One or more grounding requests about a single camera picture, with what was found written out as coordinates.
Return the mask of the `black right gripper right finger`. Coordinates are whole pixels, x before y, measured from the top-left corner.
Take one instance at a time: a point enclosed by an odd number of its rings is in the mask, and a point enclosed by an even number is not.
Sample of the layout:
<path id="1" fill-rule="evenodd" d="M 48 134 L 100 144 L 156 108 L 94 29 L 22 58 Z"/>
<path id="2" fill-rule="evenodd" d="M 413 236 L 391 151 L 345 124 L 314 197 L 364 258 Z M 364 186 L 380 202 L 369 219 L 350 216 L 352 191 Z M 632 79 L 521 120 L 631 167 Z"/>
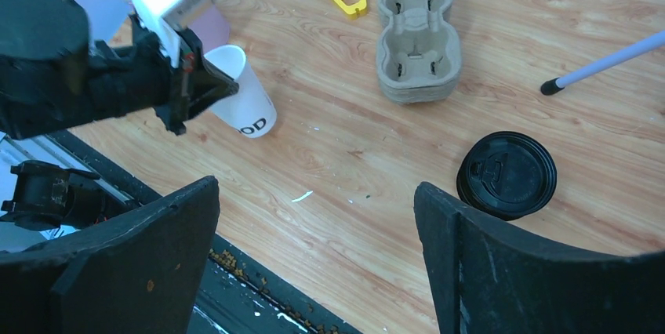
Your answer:
<path id="1" fill-rule="evenodd" d="M 414 194 L 442 333 L 661 333 L 664 254 L 566 245 L 423 182 Z"/>

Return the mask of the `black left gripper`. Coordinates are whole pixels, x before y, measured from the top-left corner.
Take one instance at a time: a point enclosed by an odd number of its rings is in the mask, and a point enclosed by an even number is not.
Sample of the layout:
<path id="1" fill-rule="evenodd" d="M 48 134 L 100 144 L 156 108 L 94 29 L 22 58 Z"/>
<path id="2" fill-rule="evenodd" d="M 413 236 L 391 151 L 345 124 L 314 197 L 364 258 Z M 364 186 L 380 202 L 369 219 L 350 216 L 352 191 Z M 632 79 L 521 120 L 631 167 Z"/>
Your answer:
<path id="1" fill-rule="evenodd" d="M 185 121 L 239 91 L 239 84 L 202 59 L 202 43 L 189 28 L 176 32 L 174 57 L 162 53 L 159 37 L 129 17 L 132 45 L 111 48 L 97 40 L 89 51 L 88 90 L 91 118 L 100 121 L 154 108 L 165 128 L 186 132 Z"/>

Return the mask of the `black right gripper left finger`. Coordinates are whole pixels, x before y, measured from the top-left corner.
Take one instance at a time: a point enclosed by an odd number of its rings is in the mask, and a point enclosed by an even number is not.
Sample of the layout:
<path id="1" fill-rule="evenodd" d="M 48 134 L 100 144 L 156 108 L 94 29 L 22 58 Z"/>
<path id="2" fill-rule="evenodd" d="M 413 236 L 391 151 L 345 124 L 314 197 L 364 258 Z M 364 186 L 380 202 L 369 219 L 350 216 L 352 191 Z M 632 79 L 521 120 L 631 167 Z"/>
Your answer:
<path id="1" fill-rule="evenodd" d="M 206 176 L 81 231 L 1 255 L 4 333 L 185 333 L 220 214 Z"/>

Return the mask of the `white paper coffee cup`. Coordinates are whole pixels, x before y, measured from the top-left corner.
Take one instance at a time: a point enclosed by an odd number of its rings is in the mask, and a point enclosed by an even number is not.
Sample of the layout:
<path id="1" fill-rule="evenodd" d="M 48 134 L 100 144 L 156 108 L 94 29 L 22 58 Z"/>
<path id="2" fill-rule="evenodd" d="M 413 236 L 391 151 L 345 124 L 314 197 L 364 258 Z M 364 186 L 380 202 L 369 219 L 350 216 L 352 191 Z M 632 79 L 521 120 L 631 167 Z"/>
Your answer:
<path id="1" fill-rule="evenodd" d="M 223 45 L 208 51 L 205 61 L 238 83 L 238 92 L 216 101 L 210 110 L 248 138 L 267 134 L 277 120 L 277 111 L 253 71 L 245 51 L 237 45 Z"/>

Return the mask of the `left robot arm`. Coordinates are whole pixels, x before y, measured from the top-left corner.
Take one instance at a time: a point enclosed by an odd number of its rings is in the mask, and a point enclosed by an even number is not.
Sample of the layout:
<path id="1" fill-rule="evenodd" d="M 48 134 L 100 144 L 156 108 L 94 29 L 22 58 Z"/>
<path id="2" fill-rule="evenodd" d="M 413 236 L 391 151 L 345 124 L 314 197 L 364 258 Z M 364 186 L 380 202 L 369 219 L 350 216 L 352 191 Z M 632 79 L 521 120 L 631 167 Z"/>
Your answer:
<path id="1" fill-rule="evenodd" d="M 239 90 L 207 62 L 191 30 L 174 56 L 130 16 L 133 42 L 92 41 L 75 0 L 1 0 L 1 130 L 16 140 L 154 108 L 167 130 Z"/>

